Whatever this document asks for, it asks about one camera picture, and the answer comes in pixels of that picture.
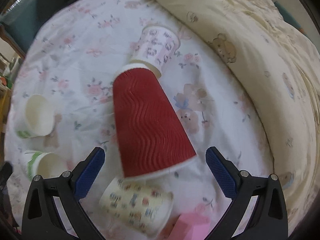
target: pink block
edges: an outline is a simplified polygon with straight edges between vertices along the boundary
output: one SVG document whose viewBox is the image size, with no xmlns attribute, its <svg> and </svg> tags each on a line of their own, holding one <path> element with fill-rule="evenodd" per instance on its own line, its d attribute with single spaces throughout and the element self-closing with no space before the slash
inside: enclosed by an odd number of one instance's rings
<svg viewBox="0 0 320 240">
<path fill-rule="evenodd" d="M 209 229 L 209 218 L 197 213 L 182 214 L 167 240 L 204 240 Z"/>
</svg>

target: cream blanket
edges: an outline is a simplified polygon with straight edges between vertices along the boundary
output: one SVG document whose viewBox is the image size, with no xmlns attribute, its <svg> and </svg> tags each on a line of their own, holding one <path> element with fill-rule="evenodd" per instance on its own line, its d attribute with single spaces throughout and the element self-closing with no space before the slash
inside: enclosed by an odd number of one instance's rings
<svg viewBox="0 0 320 240">
<path fill-rule="evenodd" d="M 264 125 L 289 233 L 319 189 L 320 57 L 271 0 L 157 0 L 229 66 Z"/>
</svg>

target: patterned paper cup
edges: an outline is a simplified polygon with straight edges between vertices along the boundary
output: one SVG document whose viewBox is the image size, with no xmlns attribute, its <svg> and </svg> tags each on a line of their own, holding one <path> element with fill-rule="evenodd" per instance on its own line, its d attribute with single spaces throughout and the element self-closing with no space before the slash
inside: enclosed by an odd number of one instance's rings
<svg viewBox="0 0 320 240">
<path fill-rule="evenodd" d="M 145 64 L 159 78 L 162 66 L 179 47 L 180 40 L 173 31 L 160 25 L 148 25 L 142 30 L 130 63 Z"/>
<path fill-rule="evenodd" d="M 41 95 L 31 96 L 18 110 L 15 132 L 23 139 L 46 136 L 54 127 L 53 106 Z"/>
<path fill-rule="evenodd" d="M 67 163 L 59 155 L 31 150 L 23 153 L 22 167 L 30 181 L 36 175 L 44 179 L 59 177 L 68 170 Z"/>
<path fill-rule="evenodd" d="M 115 178 L 99 205 L 129 227 L 155 237 L 170 217 L 173 194 Z"/>
</svg>

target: bedding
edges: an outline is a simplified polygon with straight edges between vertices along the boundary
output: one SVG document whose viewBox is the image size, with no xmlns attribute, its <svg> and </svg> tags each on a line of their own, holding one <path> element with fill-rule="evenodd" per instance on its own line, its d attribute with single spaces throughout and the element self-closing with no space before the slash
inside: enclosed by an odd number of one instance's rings
<svg viewBox="0 0 320 240">
<path fill-rule="evenodd" d="M 191 13 L 188 19 L 196 22 L 197 16 Z M 41 28 L 15 82 L 5 158 L 14 166 L 8 191 L 19 224 L 30 185 L 20 165 L 25 150 L 55 152 L 72 170 L 100 146 L 106 151 L 105 164 L 81 204 L 106 239 L 146 239 L 109 217 L 98 202 L 111 180 L 122 175 L 112 102 L 114 74 L 128 62 L 144 26 L 152 23 L 168 26 L 181 40 L 159 82 L 198 154 L 189 166 L 147 181 L 174 194 L 171 218 L 156 239 L 165 239 L 185 212 L 208 216 L 213 228 L 230 204 L 205 163 L 208 147 L 216 146 L 238 169 L 254 176 L 273 173 L 268 140 L 250 97 L 205 42 L 154 0 L 80 0 Z M 222 58 L 238 61 L 239 54 L 227 38 L 220 34 L 213 42 L 229 51 Z M 21 139 L 13 129 L 16 111 L 32 94 L 42 94 L 54 104 L 55 129 L 44 138 Z M 252 199 L 238 233 L 254 203 Z M 72 233 L 61 203 L 57 205 Z"/>
<path fill-rule="evenodd" d="M 319 191 L 320 56 L 271 0 L 156 0 L 197 33 L 241 82 L 265 128 L 289 234 Z"/>
</svg>

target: red paper cup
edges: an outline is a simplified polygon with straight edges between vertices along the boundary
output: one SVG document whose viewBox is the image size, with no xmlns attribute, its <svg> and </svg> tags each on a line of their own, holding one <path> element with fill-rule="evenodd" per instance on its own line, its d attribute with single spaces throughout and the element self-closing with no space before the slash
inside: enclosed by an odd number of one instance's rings
<svg viewBox="0 0 320 240">
<path fill-rule="evenodd" d="M 155 75 L 145 68 L 114 81 L 116 131 L 125 178 L 150 179 L 194 160 L 194 151 Z"/>
</svg>

